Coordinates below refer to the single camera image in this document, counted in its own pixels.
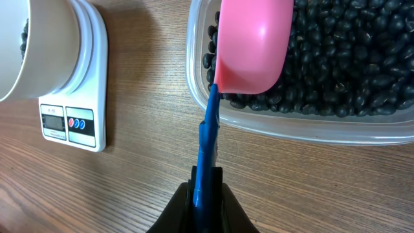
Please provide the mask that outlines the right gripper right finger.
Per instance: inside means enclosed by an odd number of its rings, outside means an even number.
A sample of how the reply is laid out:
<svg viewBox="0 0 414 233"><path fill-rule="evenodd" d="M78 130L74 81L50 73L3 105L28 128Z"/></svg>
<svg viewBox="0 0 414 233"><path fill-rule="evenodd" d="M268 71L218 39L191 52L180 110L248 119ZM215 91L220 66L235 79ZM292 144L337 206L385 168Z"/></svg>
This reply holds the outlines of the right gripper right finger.
<svg viewBox="0 0 414 233"><path fill-rule="evenodd" d="M212 168L212 232L259 233L230 187L223 183L223 169Z"/></svg>

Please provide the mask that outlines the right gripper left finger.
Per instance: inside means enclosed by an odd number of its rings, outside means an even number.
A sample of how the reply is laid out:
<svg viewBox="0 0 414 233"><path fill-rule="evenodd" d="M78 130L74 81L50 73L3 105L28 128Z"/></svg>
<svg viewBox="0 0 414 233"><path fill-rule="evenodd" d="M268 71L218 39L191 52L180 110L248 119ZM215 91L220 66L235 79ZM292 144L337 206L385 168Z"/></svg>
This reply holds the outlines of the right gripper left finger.
<svg viewBox="0 0 414 233"><path fill-rule="evenodd" d="M196 166L191 169L191 179L181 183L159 218L147 233L187 233L195 232L193 225L193 190Z"/></svg>

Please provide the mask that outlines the pink scoop with blue handle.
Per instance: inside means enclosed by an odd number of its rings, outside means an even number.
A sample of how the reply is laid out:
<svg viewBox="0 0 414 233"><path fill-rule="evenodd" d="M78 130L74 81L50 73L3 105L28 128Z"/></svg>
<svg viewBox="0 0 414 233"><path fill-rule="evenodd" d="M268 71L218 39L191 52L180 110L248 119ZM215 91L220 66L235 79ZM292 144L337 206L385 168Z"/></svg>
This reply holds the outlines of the pink scoop with blue handle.
<svg viewBox="0 0 414 233"><path fill-rule="evenodd" d="M199 126L192 206L196 232L212 232L212 168L217 167L220 95L260 94L277 82L287 53L293 9L293 0L221 3L215 79Z"/></svg>

